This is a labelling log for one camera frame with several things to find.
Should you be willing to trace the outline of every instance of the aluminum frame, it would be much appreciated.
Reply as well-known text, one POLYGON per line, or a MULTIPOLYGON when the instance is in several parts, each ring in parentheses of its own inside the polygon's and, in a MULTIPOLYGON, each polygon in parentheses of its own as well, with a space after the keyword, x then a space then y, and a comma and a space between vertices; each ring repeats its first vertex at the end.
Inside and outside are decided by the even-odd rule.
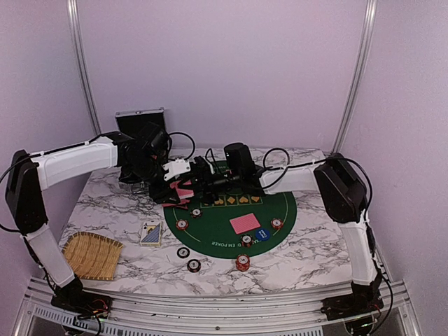
MULTIPOLYGON (((394 308, 399 308, 407 336, 420 336, 417 320, 403 281, 392 283, 394 308)), ((385 283, 380 287, 385 307, 390 293, 385 283)), ((111 296, 111 314, 101 320, 102 335, 247 335, 279 336, 315 332, 324 325, 342 323, 327 321, 320 312, 321 300, 351 292, 350 283, 306 288, 280 293, 229 296, 168 296, 95 292, 111 296)), ((83 321, 75 326, 75 314, 50 305, 53 292, 42 279, 31 278, 17 316, 14 336, 25 336, 35 316, 79 330, 97 330, 96 321, 83 321)))
POLYGON ((349 91, 349 96, 345 104, 344 115, 342 116, 339 130, 335 143, 332 148, 332 153, 340 152, 342 145, 344 144, 347 131, 349 129, 350 121, 353 117, 356 98, 358 96, 359 86, 365 72, 365 66, 367 64, 370 45, 372 44, 373 27, 375 23, 375 15, 377 12, 377 0, 367 0, 367 7, 365 9, 365 18, 363 25, 363 33, 361 34, 361 41, 358 51, 358 59, 356 61, 355 72, 353 74, 353 80, 349 91))
POLYGON ((92 88, 90 87, 87 65, 85 63, 83 40, 81 37, 81 26, 79 24, 79 18, 78 18, 77 0, 68 0, 67 9, 69 12, 71 37, 73 41, 73 46, 75 48, 76 63, 78 65, 81 85, 83 86, 84 98, 87 104, 90 122, 92 124, 94 134, 100 135, 102 133, 101 126, 99 124, 97 109, 95 107, 95 102, 92 94, 92 88))

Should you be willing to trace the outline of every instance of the white wall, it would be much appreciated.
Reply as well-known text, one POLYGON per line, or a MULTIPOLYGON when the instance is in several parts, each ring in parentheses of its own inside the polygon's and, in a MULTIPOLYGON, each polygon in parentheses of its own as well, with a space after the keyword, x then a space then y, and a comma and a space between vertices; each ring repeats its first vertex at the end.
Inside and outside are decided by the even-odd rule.
MULTIPOLYGON (((0 171, 16 150, 40 151, 92 136, 71 46, 67 2, 0 0, 0 171)), ((44 193, 59 236, 85 176, 44 193)), ((0 189, 0 223, 13 228, 0 189)), ((0 335, 10 335, 29 278, 36 272, 18 234, 0 231, 0 335)))
POLYGON ((163 106, 199 144, 331 149, 366 1, 78 3, 103 130, 117 111, 163 106))
POLYGON ((379 1, 343 154, 374 186, 372 226, 422 335, 448 335, 448 5, 379 1))

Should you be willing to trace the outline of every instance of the marble tabletop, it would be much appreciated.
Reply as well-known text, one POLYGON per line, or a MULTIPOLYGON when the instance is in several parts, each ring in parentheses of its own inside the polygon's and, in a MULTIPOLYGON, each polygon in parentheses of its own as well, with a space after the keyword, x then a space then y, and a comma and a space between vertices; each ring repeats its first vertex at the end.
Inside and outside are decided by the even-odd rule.
MULTIPOLYGON (((182 155, 189 150, 173 150, 182 155)), ((267 149, 251 149, 260 164, 267 149)), ((324 158, 320 150, 289 149, 293 164, 324 158)), ((203 155, 197 149, 196 155, 203 155)), ((222 150, 214 150, 223 160, 222 150)), ((285 155, 273 152, 269 165, 285 164, 285 155)), ((113 281, 86 281, 87 288, 154 295, 241 295, 291 291, 351 279, 349 256, 342 233, 327 216, 318 192, 294 192, 297 219, 288 237, 272 250, 251 258, 251 268, 240 272, 235 262, 191 251, 200 260, 199 273, 187 270, 176 251, 182 243, 171 233, 162 206, 145 194, 133 195, 118 182, 120 170, 94 171, 64 228, 59 245, 76 232, 103 235, 124 244, 113 281), (139 245, 145 222, 162 221, 162 246, 139 245)))

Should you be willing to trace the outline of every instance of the green felt mat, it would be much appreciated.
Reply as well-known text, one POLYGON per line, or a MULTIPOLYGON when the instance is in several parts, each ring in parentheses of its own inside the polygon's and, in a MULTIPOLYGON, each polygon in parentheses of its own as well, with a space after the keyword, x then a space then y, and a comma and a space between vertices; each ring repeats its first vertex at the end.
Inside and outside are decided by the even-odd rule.
POLYGON ((255 197, 229 192, 220 196, 216 204, 203 204, 193 201, 188 204, 188 210, 164 208, 165 220, 182 243, 190 249, 207 256, 235 259, 239 254, 256 256, 280 244, 293 229, 297 216, 295 198, 291 192, 276 195, 255 197), (192 218, 190 211, 200 208, 203 213, 200 218, 192 218), (254 244, 247 248, 240 244, 243 234, 236 234, 230 224, 230 219, 246 214, 255 214, 261 228, 268 230, 271 237, 267 241, 256 239, 256 230, 246 232, 254 238, 254 244), (271 220, 279 218, 284 222, 280 230, 271 226, 271 220), (176 221, 188 221, 187 230, 176 228, 176 221))

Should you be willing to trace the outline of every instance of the bamboo basket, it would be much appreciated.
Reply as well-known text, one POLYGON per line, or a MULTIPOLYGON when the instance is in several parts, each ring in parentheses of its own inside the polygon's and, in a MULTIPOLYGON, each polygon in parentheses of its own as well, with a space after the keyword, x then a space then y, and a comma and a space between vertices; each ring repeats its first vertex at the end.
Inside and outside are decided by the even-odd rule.
POLYGON ((62 253, 73 271, 86 280, 112 281, 123 244, 91 232, 73 234, 62 253))

